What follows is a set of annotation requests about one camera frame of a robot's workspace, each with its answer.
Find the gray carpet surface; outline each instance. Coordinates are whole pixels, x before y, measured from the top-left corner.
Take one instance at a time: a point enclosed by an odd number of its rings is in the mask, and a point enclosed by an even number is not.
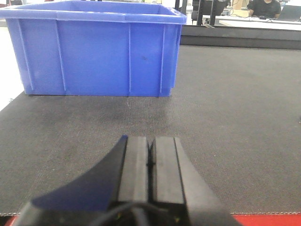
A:
[[[122,134],[179,137],[231,213],[301,212],[300,59],[181,46],[171,97],[22,93],[0,112],[0,214],[72,181]]]

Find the red surface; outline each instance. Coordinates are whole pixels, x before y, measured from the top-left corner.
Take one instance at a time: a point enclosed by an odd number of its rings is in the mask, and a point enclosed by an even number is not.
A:
[[[4,226],[12,226],[14,221],[17,219],[17,216],[12,216]]]
[[[301,214],[233,215],[243,226],[301,226]]]

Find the white desk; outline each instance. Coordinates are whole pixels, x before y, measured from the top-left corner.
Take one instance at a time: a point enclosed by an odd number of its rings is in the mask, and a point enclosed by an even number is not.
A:
[[[284,23],[274,23],[274,22],[220,20],[219,23],[229,27],[265,28],[265,29],[301,31],[301,22],[299,22],[299,24],[284,24]]]
[[[209,19],[209,15],[203,15],[203,19]],[[229,27],[246,27],[246,28],[265,28],[279,30],[301,31],[301,22],[282,21],[282,20],[261,20],[257,17],[238,17],[238,16],[216,16],[215,24],[220,23]]]

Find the table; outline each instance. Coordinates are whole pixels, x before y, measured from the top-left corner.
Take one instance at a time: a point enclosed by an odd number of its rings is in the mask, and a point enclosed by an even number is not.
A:
[[[203,15],[203,19],[208,20],[209,15]],[[271,19],[259,19],[257,17],[238,17],[238,16],[216,16],[215,24],[222,24],[230,27],[246,27],[246,28],[266,28],[301,31],[301,22],[281,21]]]
[[[62,186],[122,134],[177,136],[231,213],[301,210],[298,50],[180,46],[172,96],[28,96],[0,112],[0,215]]]

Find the person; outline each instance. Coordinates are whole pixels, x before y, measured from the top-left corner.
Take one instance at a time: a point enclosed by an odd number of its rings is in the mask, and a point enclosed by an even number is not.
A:
[[[281,12],[280,3],[276,0],[253,0],[247,7],[249,16],[278,18]]]

